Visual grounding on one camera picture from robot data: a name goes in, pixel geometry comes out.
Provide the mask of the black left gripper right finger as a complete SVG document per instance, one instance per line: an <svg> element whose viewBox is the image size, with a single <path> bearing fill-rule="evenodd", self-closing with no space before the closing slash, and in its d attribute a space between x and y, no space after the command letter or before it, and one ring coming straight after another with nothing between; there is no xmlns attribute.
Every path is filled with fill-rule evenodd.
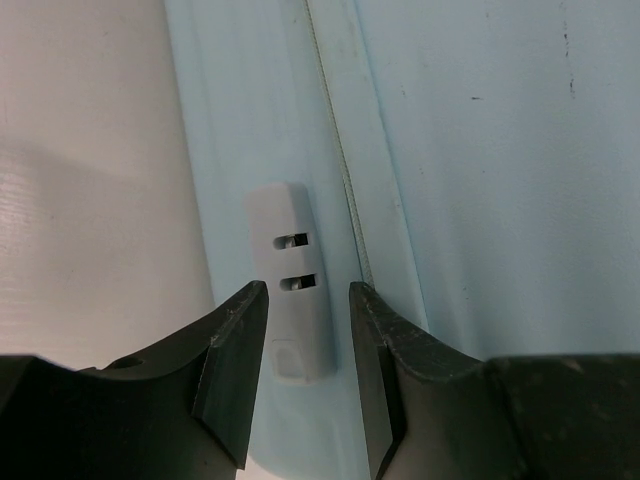
<svg viewBox="0 0 640 480"><path fill-rule="evenodd" d="M635 479L635 354L480 361L349 289L370 474L375 479Z"/></svg>

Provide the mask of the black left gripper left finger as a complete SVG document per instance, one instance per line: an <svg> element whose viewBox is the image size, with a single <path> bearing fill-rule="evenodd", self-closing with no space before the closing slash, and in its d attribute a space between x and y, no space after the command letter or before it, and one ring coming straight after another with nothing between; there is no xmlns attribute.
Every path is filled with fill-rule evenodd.
<svg viewBox="0 0 640 480"><path fill-rule="evenodd" d="M5 479L232 479L246 465L269 305L252 281L107 367L1 359Z"/></svg>

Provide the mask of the light blue hard-shell suitcase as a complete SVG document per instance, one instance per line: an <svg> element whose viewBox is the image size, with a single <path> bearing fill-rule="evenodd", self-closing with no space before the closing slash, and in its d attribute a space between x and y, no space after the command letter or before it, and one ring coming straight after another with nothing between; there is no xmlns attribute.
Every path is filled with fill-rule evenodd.
<svg viewBox="0 0 640 480"><path fill-rule="evenodd" d="M213 294L248 194L309 192L337 371L262 366L250 471L369 474L348 286L487 359L639 349L635 1L170 1Z"/></svg>

